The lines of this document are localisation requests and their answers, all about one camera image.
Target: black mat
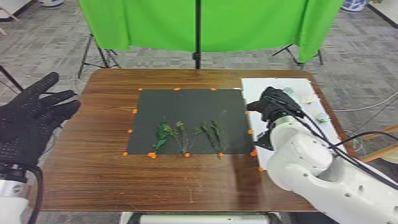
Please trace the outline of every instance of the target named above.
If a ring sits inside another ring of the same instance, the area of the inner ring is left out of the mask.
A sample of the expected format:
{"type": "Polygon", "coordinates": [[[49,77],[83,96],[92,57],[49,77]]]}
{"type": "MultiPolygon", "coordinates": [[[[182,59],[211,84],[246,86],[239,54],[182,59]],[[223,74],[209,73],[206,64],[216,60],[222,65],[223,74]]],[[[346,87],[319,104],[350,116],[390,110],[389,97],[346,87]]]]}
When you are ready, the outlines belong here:
{"type": "MultiPolygon", "coordinates": [[[[184,123],[190,139],[193,128],[211,121],[220,128],[225,154],[248,154],[252,138],[245,116],[245,102],[239,90],[143,90],[138,99],[138,113],[133,121],[133,134],[127,142],[127,154],[145,154],[154,151],[156,127],[161,121],[174,127],[177,121],[184,123]]],[[[216,153],[209,146],[206,135],[197,136],[191,154],[216,153]]],[[[158,150],[158,154],[179,154],[177,143],[172,138],[158,150]]]]}

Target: gloved hand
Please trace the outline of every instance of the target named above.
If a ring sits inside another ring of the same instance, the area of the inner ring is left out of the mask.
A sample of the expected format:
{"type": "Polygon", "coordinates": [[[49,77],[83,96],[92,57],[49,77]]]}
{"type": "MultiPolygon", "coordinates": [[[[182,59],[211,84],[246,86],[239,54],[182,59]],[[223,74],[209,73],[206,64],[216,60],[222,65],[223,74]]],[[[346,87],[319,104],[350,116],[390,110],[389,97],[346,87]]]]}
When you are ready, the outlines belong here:
{"type": "Polygon", "coordinates": [[[282,116],[287,115],[282,108],[270,101],[273,101],[298,117],[303,117],[303,114],[300,113],[300,105],[289,95],[280,89],[268,87],[262,91],[259,101],[246,104],[246,111],[257,111],[261,113],[261,120],[264,122],[273,122],[282,116]]]}
{"type": "Polygon", "coordinates": [[[0,107],[0,161],[37,165],[53,130],[78,111],[76,100],[58,104],[76,95],[71,90],[39,98],[56,82],[53,72],[0,107]]]}

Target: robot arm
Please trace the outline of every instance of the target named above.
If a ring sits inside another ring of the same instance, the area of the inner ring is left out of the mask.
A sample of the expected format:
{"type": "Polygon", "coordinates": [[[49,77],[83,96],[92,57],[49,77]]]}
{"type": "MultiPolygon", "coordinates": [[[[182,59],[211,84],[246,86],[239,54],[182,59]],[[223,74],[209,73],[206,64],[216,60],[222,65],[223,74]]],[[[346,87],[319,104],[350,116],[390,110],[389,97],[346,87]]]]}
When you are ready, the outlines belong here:
{"type": "MultiPolygon", "coordinates": [[[[42,193],[42,173],[37,167],[39,157],[53,130],[78,111],[79,102],[69,100],[76,95],[63,91],[40,97],[58,81],[51,73],[23,90],[7,105],[0,107],[0,223],[19,223],[26,208],[26,171],[33,172],[39,184],[37,199],[42,193]]],[[[28,223],[35,223],[39,205],[35,205],[28,223]]]]}
{"type": "MultiPolygon", "coordinates": [[[[273,149],[266,164],[271,181],[307,199],[341,224],[398,223],[398,191],[334,155],[323,140],[296,121],[300,118],[291,116],[300,116],[300,107],[291,101],[282,91],[268,87],[259,101],[246,105],[268,122],[264,142],[273,149]]],[[[392,182],[378,170],[362,165],[392,182]]]]}

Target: wooden table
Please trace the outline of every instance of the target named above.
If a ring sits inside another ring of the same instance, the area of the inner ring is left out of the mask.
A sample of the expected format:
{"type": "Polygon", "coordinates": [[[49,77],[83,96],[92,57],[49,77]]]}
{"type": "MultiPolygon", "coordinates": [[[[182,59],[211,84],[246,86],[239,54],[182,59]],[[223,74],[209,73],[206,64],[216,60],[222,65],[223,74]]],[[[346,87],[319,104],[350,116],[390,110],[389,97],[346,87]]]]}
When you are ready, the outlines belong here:
{"type": "MultiPolygon", "coordinates": [[[[46,211],[310,211],[303,198],[271,183],[248,155],[122,156],[138,88],[241,87],[241,78],[307,78],[302,71],[97,70],[44,166],[46,211]]],[[[344,136],[330,106],[314,91],[344,136]]]]}

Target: wall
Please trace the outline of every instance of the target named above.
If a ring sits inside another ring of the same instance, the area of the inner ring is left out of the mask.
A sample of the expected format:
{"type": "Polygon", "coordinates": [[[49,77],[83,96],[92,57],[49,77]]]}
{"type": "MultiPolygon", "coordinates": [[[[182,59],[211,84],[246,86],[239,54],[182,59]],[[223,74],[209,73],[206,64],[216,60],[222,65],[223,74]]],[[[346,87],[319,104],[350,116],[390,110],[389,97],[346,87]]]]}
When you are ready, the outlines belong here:
{"type": "Polygon", "coordinates": [[[398,0],[383,0],[381,3],[371,5],[398,24],[398,0]]]}
{"type": "MultiPolygon", "coordinates": [[[[14,14],[19,8],[26,5],[30,0],[0,0],[0,6],[7,9],[7,11],[14,14]]],[[[0,19],[8,18],[7,13],[0,10],[0,19]]]]}

